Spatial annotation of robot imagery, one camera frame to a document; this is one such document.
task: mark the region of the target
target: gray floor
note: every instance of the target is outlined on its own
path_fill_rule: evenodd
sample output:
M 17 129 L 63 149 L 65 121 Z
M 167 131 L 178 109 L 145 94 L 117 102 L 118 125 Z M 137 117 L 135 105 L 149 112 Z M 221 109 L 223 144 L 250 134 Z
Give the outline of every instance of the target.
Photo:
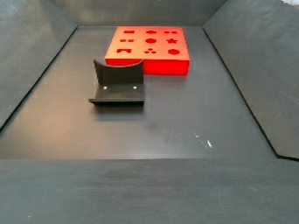
M 190 76 L 147 76 L 145 109 L 89 103 L 113 33 L 77 31 L 2 132 L 0 158 L 22 159 L 0 160 L 0 223 L 297 224 L 299 164 L 276 158 L 202 29 Z
M 93 60 L 115 27 L 79 28 L 0 134 L 0 158 L 276 158 L 202 28 L 185 30 L 189 76 L 147 75 L 143 108 L 95 108 Z

